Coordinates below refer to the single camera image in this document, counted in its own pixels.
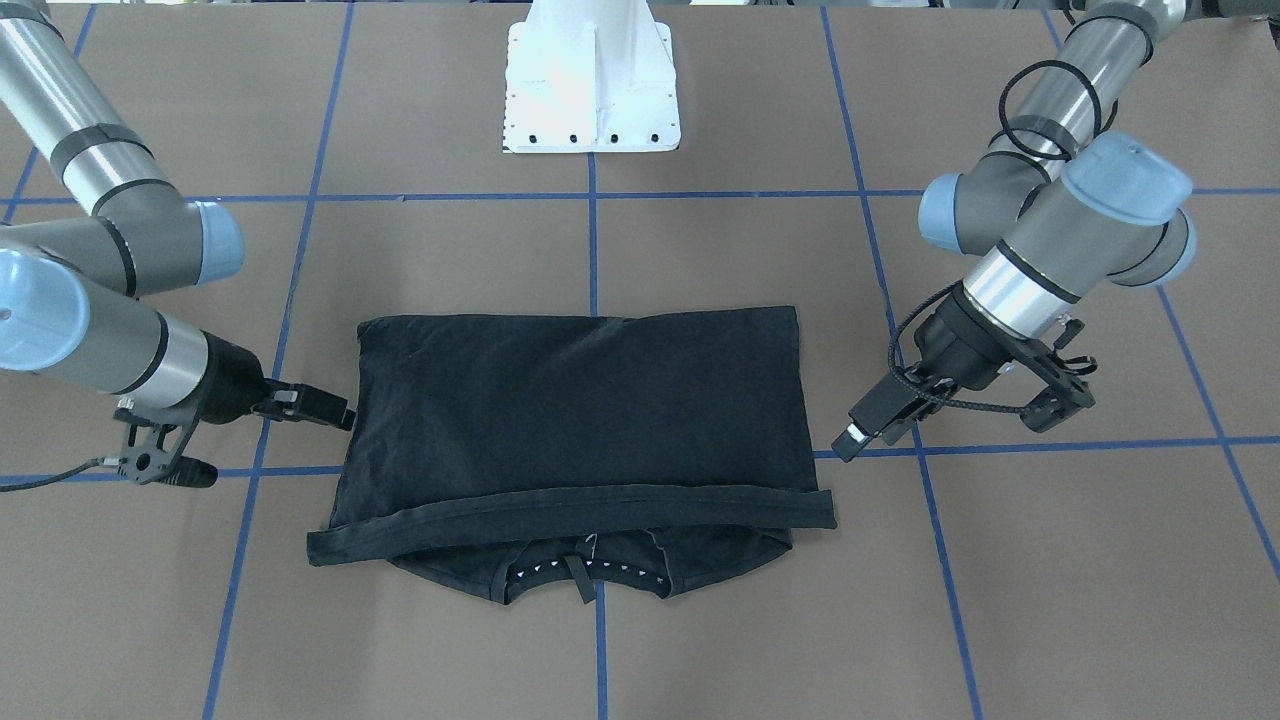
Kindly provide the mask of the black t-shirt with logo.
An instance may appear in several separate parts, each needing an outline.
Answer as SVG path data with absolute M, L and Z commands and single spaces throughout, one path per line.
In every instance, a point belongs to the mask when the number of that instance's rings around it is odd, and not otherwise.
M 315 568 L 383 561 L 508 605 L 669 598 L 837 525 L 790 306 L 364 322 L 358 418 Z

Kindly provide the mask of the white pedestal column base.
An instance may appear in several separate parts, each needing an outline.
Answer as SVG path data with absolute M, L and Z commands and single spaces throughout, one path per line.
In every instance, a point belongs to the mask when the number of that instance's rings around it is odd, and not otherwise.
M 508 31 L 502 150 L 681 145 L 672 33 L 646 1 L 534 1 Z

